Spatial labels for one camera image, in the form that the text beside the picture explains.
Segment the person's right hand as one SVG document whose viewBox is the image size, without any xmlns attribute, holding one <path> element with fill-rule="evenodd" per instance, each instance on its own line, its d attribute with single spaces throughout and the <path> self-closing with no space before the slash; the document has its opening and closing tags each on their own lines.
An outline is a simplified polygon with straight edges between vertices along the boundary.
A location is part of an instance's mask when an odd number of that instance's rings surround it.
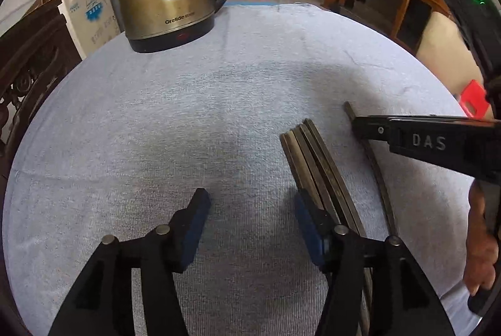
<svg viewBox="0 0 501 336">
<path fill-rule="evenodd" d="M 486 202 L 480 184 L 474 181 L 469 192 L 470 210 L 466 239 L 466 264 L 463 281 L 471 296 L 480 288 L 491 289 L 498 260 L 498 243 L 488 231 L 485 220 Z"/>
</svg>

